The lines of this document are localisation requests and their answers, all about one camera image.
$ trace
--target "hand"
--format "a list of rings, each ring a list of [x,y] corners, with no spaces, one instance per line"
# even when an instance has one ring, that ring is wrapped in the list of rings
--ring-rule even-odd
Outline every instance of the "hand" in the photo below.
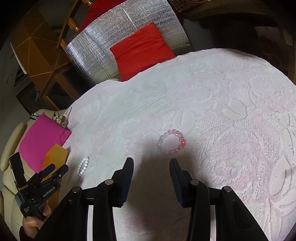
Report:
[[[45,206],[43,209],[43,215],[45,216],[44,221],[39,220],[36,217],[23,217],[22,219],[22,226],[24,228],[25,234],[30,238],[35,238],[38,233],[38,229],[41,229],[44,222],[49,218],[52,214],[50,207],[48,206],[48,201],[45,201]]]

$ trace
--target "pink beaded bracelet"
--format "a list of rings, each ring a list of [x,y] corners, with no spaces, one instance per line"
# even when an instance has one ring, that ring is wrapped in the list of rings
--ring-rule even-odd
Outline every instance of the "pink beaded bracelet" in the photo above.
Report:
[[[170,150],[170,151],[165,152],[162,150],[161,144],[163,143],[163,140],[166,137],[168,137],[168,135],[171,135],[171,134],[175,134],[176,136],[178,136],[181,144],[178,145],[178,147],[175,148],[174,150]],[[158,151],[161,151],[165,155],[171,155],[171,154],[178,153],[180,150],[182,150],[186,146],[186,144],[187,144],[187,142],[184,138],[183,132],[177,131],[176,129],[172,129],[172,130],[168,130],[168,132],[165,132],[163,135],[160,136],[158,143],[157,143],[157,149],[158,149]]]

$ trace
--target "beige leather sofa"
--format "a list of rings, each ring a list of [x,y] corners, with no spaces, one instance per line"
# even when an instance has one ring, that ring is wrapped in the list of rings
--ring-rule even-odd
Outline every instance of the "beige leather sofa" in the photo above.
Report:
[[[54,111],[41,109],[37,111],[37,114],[45,113],[48,117],[52,118]],[[29,128],[35,121],[29,120],[27,123],[20,123],[13,133],[11,134],[7,144],[4,148],[1,160],[0,169],[3,172],[3,184],[2,192],[0,191],[0,214],[4,218],[7,226],[19,240],[19,229],[22,226],[23,215],[19,210],[19,207],[15,201],[15,194],[17,189],[15,187],[14,179],[12,176],[11,169],[9,167],[8,158],[18,152],[20,141],[24,138]],[[28,180],[34,175],[34,171],[28,167],[28,165],[22,159],[22,164],[25,171],[25,178]]]

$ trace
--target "bed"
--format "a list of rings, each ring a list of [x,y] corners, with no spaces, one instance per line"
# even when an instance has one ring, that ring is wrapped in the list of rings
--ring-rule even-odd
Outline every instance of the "bed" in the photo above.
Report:
[[[117,239],[185,240],[190,210],[177,202],[168,169],[177,158],[207,186],[231,186],[267,238],[284,240],[296,222],[295,92],[268,62],[231,49],[191,52],[129,81],[102,82],[65,113],[72,134],[60,199],[74,186],[97,186],[132,157],[127,201],[113,209]],[[172,128],[187,146],[165,156],[156,144]],[[215,240],[214,215],[211,223]]]

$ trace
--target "wicker basket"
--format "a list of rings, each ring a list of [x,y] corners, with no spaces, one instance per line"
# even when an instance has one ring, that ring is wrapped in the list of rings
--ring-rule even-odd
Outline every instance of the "wicker basket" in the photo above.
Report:
[[[172,6],[180,13],[188,12],[211,0],[168,0]]]

